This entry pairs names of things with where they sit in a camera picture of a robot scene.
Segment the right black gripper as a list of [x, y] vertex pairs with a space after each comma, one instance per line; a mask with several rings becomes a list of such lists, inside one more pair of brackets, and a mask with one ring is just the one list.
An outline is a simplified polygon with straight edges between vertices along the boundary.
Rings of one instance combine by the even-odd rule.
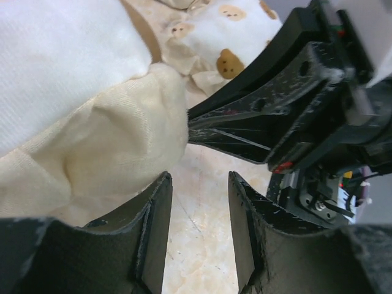
[[311, 1], [236, 78], [189, 110], [189, 143], [268, 164], [281, 181], [272, 201], [325, 228], [347, 225], [361, 169], [391, 171], [391, 81], [367, 88], [371, 75], [348, 12]]

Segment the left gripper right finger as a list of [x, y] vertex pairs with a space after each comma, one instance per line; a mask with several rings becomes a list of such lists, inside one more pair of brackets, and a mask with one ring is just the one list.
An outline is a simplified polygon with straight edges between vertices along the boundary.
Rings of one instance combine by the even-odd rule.
[[390, 293], [391, 227], [327, 229], [228, 174], [240, 293]]

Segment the bear print white cushion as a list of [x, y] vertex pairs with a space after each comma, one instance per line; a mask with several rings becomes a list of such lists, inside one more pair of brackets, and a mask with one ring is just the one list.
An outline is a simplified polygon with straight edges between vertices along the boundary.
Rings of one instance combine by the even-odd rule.
[[2, 217], [94, 217], [187, 138], [183, 79], [130, 1], [1, 2]]

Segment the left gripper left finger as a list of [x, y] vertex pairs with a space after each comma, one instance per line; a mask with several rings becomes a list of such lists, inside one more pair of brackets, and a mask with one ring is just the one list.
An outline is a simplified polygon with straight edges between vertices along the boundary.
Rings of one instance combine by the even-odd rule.
[[2, 293], [160, 293], [172, 178], [84, 227], [53, 217], [1, 219]]

